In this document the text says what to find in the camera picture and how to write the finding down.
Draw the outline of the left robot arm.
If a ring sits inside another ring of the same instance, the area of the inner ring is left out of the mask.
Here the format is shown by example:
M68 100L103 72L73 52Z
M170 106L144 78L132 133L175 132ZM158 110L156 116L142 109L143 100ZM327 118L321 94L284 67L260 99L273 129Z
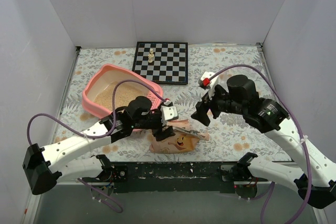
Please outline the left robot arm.
M77 157L128 137L133 130L151 130L157 141L173 136L173 129L167 123L178 118L177 108L170 100L163 101L156 109L151 106L148 98L138 96L64 141L43 147L30 143L23 170L32 194L41 195L55 187L65 175L61 169Z

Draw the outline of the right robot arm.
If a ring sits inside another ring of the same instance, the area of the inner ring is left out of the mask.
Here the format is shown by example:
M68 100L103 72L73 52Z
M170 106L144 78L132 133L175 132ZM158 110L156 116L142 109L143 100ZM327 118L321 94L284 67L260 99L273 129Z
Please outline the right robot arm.
M255 83L245 75L227 80L227 88L218 84L212 72L205 72L198 81L207 90L191 117L208 126L211 112L218 118L222 112L242 115L245 122L277 143L297 168L267 161L248 152L230 170L224 172L228 181L263 178L286 186L305 198L308 179L311 192L308 204L323 209L335 202L335 163L323 155L307 138L301 138L293 119L276 101L259 97Z

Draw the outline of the peach cat litter bag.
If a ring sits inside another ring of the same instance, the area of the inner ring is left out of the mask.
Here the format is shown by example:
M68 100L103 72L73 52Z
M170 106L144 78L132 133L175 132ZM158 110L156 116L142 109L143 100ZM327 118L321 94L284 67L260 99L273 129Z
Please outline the peach cat litter bag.
M194 130L188 120L170 121L167 123L167 126L172 126L172 127L177 126L177 127L185 128L187 130ZM149 146L150 152L157 153L157 154L178 154L178 153L192 152L196 149L196 146L199 141L209 140L209 139L204 140L204 139L196 138L191 135L180 133L178 131L174 131L174 133L175 133L174 136L166 138L165 140L160 141L160 142L157 142L154 136L149 135L148 137L151 142Z

